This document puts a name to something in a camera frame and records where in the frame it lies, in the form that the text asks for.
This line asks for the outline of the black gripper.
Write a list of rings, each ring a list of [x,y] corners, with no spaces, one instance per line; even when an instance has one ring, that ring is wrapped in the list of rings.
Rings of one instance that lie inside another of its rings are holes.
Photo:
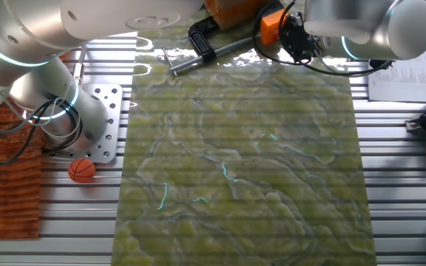
[[[316,58],[320,51],[317,39],[304,28],[302,13],[286,15],[280,22],[280,43],[283,49],[299,64],[307,64]]]

